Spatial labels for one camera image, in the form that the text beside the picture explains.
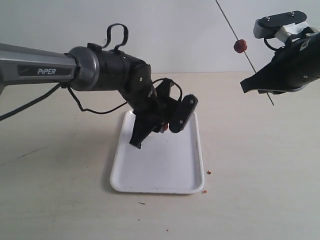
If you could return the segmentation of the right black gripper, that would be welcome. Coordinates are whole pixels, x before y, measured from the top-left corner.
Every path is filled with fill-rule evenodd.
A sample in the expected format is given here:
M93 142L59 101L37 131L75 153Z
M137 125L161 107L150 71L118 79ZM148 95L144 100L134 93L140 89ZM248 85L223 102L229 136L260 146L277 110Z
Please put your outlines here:
M320 35L305 36L279 49L270 63L240 82L244 93L297 92L320 79Z

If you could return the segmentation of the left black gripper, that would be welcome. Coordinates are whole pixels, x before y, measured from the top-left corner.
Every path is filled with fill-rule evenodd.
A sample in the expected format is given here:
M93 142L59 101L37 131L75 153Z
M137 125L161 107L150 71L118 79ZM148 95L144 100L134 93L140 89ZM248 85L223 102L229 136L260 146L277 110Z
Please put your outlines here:
M182 101L172 98L171 88L175 86L181 92L182 88L172 79L160 78L153 81L150 91L142 98L142 103L133 109L135 115L133 131L129 144L141 149L142 142L152 133L161 133L164 123L169 123L178 103Z

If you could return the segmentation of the left grey black robot arm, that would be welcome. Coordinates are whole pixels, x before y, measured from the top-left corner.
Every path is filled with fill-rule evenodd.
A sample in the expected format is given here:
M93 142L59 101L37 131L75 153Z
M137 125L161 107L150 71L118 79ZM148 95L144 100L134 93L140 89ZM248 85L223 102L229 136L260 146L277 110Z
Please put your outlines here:
M117 91L135 114L130 144L140 148L152 132L180 132L186 123L182 99L170 97L173 80L154 86L145 61L99 45L77 46L67 53L1 44L0 86L49 84L75 92Z

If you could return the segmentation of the right grey black robot arm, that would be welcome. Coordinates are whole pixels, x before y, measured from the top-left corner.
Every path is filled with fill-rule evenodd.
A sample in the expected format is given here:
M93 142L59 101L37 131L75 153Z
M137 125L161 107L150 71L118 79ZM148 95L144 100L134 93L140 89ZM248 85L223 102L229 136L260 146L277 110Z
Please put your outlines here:
M270 63L240 82L244 93L297 92L320 78L320 34L302 37L275 51Z

